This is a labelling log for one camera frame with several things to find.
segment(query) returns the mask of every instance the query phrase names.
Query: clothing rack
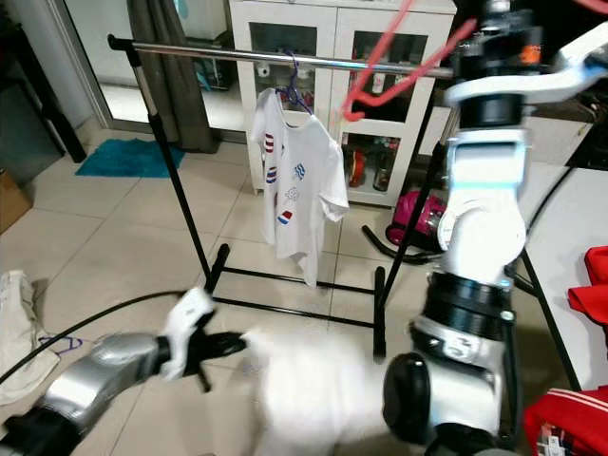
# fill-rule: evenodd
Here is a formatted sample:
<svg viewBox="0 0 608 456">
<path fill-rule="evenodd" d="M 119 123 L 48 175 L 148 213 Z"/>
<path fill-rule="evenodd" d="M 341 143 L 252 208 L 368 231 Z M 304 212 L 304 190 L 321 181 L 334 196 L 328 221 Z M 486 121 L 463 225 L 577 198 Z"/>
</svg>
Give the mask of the clothing rack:
<svg viewBox="0 0 608 456">
<path fill-rule="evenodd" d="M 161 116 L 158 113 L 158 110 L 154 104 L 154 100 L 152 99 L 152 93 L 150 91 L 149 85 L 145 78 L 145 74 L 142 68 L 142 61 L 140 59 L 140 52 L 152 52 L 159 53 L 165 55 L 179 55 L 185 57 L 205 57 L 205 58 L 214 58 L 219 60 L 232 60 L 232 61 L 242 61 L 242 62 L 265 62 L 274 65 L 284 65 L 291 66 L 294 64 L 294 60 L 296 60 L 301 65 L 307 65 L 310 67 L 317 68 L 328 68 L 328 69 L 342 69 L 347 71 L 361 71 L 367 68 L 367 64 L 361 61 L 351 61 L 351 60 L 343 60 L 343 59 L 327 59 L 322 57 L 311 57 L 311 56 L 303 56 L 296 55 L 290 56 L 285 54 L 273 53 L 273 52 L 252 52 L 246 50 L 232 50 L 232 49 L 218 49 L 213 47 L 199 47 L 199 46 L 173 46 L 173 45 L 159 45 L 153 43 L 142 43 L 135 42 L 133 40 L 120 39 L 116 38 L 113 35 L 108 35 L 107 41 L 110 47 L 114 50 L 121 50 L 126 53 L 126 56 L 129 60 L 129 64 L 133 68 L 135 73 L 135 78 L 137 80 L 140 91 L 142 92 L 142 97 L 145 103 L 145 107 L 148 111 L 148 121 L 150 123 L 150 127 L 152 128 L 152 132 L 154 133 L 154 137 L 159 144 L 159 148 L 162 153 L 162 157 L 167 166 L 167 170 L 169 172 L 169 177 L 175 189 L 176 195 L 178 197 L 178 201 L 180 203 L 181 211 L 183 212 L 183 216 L 185 218 L 186 224 L 188 226 L 188 231 L 190 232 L 190 236 L 194 243 L 195 249 L 197 251 L 197 255 L 199 257 L 200 265 L 202 267 L 203 273 L 205 275 L 205 290 L 211 295 L 213 291 L 216 289 L 216 285 L 218 284 L 219 278 L 222 273 L 230 273 L 237 274 L 242 276 L 255 276 L 260 278 L 271 278 L 274 280 L 283 280 L 288 282 L 296 282 L 296 283 L 304 283 L 304 280 L 301 278 L 290 277 L 285 275 L 275 275 L 275 274 L 267 274 L 258 271 L 248 271 L 238 268 L 231 268 L 226 266 L 226 260 L 228 255 L 230 254 L 230 247 L 228 244 L 222 244 L 218 249 L 218 256 L 213 266 L 210 268 L 209 263 L 207 261 L 207 257 L 202 250 L 202 245 L 200 243 L 199 234 L 197 232 L 197 227 L 192 218 L 192 213 L 190 211 L 190 206 L 188 205 L 188 200 L 183 191 L 183 186 L 181 185 L 180 175 L 178 174 L 178 169 L 173 162 L 173 158 L 171 156 L 171 151 L 169 148 L 169 143 L 166 138 L 166 134 L 164 128 L 162 126 Z M 393 64 L 378 64 L 373 67 L 374 70 L 378 72 L 388 73 L 388 74 L 410 74 L 415 69 L 416 66 L 410 65 L 393 65 Z M 450 79 L 452 77 L 452 71 L 449 68 L 432 68 L 428 73 L 428 77 L 435 79 Z M 430 113 L 433 108 L 432 101 L 429 101 L 427 105 L 427 111 L 425 112 L 425 118 L 423 121 L 423 127 L 426 129 L 426 125 L 428 123 L 428 118 L 430 117 Z M 430 192 L 430 187 L 432 182 L 442 167 L 442 163 L 444 162 L 444 158 L 446 156 L 446 140 L 452 132 L 455 124 L 458 120 L 458 114 L 455 109 L 450 111 L 449 117 L 447 119 L 446 128 L 444 133 L 442 134 L 441 140 L 437 143 L 435 148 L 433 149 L 432 156 L 430 159 L 430 163 L 428 165 L 427 174 L 425 176 L 424 182 L 420 189 L 420 193 L 418 195 L 418 199 L 414 204 L 414 208 L 411 214 L 411 218 L 408 226 L 406 227 L 406 231 L 403 236 L 403 240 L 399 246 L 397 255 L 392 262 L 392 266 L 390 268 L 389 276 L 385 281 L 385 269 L 383 267 L 378 267 L 374 273 L 374 287 L 373 289 L 367 288 L 359 288 L 353 287 L 349 285 L 341 285 L 337 283 L 331 282 L 322 282 L 317 281 L 317 286 L 323 288 L 329 288 L 334 290 L 345 290 L 349 292 L 362 293 L 364 295 L 373 296 L 373 322 L 361 321 L 361 320 L 353 320 L 349 318 L 340 318 L 337 316 L 332 316 L 330 314 L 323 313 L 311 313 L 293 309 L 285 309 L 281 307 L 275 306 L 267 306 L 264 304 L 256 304 L 253 302 L 240 301 L 235 299 L 227 299 L 223 297 L 214 296 L 214 300 L 217 302 L 230 304 L 233 306 L 247 307 L 252 309 L 260 309 L 264 311 L 278 312 L 282 314 L 293 314 L 299 316 L 305 316 L 309 318 L 316 318 L 320 320 L 332 321 L 335 323 L 342 323 L 347 325 L 353 325 L 363 328 L 371 328 L 373 329 L 373 355 L 376 358 L 384 359 L 386 357 L 386 339 L 385 339 L 385 309 L 386 304 L 389 299 L 390 290 L 394 284 L 395 278 L 397 277 L 397 273 L 399 271 L 399 267 L 403 261 L 403 258 L 406 254 L 406 250 L 411 242 L 411 238 L 416 226 L 416 222 L 420 215 L 422 214 L 425 202 L 427 201 L 428 194 Z M 415 151 L 420 147 L 420 143 L 422 142 L 422 138 L 424 135 L 419 135 L 418 140 L 415 145 Z"/>
</svg>

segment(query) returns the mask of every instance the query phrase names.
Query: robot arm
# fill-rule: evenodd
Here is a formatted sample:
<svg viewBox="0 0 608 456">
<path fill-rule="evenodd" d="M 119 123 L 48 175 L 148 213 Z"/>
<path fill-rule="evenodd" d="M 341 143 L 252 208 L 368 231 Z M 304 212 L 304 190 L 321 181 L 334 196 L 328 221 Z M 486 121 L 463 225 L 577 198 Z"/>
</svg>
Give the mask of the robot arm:
<svg viewBox="0 0 608 456">
<path fill-rule="evenodd" d="M 524 108 L 565 100 L 608 75 L 608 23 L 565 47 L 558 72 L 538 74 L 540 31 L 530 11 L 510 3 L 488 0 L 479 32 L 457 55 L 459 84 L 446 99 L 460 110 L 460 131 L 449 140 L 449 197 L 438 227 L 446 252 L 409 325 L 413 351 L 394 358 L 385 378 L 385 422 L 401 440 L 433 442 L 427 454 L 517 443 L 521 392 L 504 268 L 525 244 Z M 501 429 L 504 385 L 509 431 Z"/>
<path fill-rule="evenodd" d="M 196 373 L 209 390 L 200 362 L 245 348 L 239 333 L 205 334 L 202 327 L 212 315 L 209 296 L 193 289 L 168 315 L 161 335 L 112 334 L 98 341 L 55 379 L 28 413 L 8 419 L 0 455 L 71 454 L 115 397 L 153 375 L 168 381 Z"/>
</svg>

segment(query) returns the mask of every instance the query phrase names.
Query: white t-shirt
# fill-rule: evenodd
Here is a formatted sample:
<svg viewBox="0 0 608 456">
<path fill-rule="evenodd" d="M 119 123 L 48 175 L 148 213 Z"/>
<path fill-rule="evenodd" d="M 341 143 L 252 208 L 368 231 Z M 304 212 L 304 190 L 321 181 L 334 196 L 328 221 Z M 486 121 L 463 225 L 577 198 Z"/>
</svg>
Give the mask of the white t-shirt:
<svg viewBox="0 0 608 456">
<path fill-rule="evenodd" d="M 273 88 L 257 98 L 251 140 L 265 157 L 266 241 L 277 258 L 292 257 L 315 286 L 324 220 L 339 221 L 349 209 L 342 150 L 315 115 L 288 126 Z"/>
</svg>

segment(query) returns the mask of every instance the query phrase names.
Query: white table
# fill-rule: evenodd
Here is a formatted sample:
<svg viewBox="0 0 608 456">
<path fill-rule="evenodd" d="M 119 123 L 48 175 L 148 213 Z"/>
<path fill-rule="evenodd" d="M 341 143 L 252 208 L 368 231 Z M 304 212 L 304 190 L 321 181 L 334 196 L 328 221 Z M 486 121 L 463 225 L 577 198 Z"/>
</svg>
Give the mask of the white table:
<svg viewBox="0 0 608 456">
<path fill-rule="evenodd" d="M 563 167 L 533 162 L 520 207 L 529 221 Z M 532 281 L 573 389 L 608 384 L 606 337 L 583 313 L 570 309 L 569 288 L 591 285 L 584 254 L 608 245 L 608 172 L 577 169 L 545 206 L 526 247 Z"/>
</svg>

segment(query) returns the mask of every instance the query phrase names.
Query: cardboard box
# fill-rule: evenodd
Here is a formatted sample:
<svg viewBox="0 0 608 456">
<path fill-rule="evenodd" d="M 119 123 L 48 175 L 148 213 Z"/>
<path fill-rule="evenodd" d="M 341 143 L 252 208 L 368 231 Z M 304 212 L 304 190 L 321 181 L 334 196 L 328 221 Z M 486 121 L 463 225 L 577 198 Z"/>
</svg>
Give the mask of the cardboard box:
<svg viewBox="0 0 608 456">
<path fill-rule="evenodd" d="M 19 190 L 9 173 L 0 169 L 0 233 L 4 233 L 31 207 L 31 201 Z"/>
</svg>

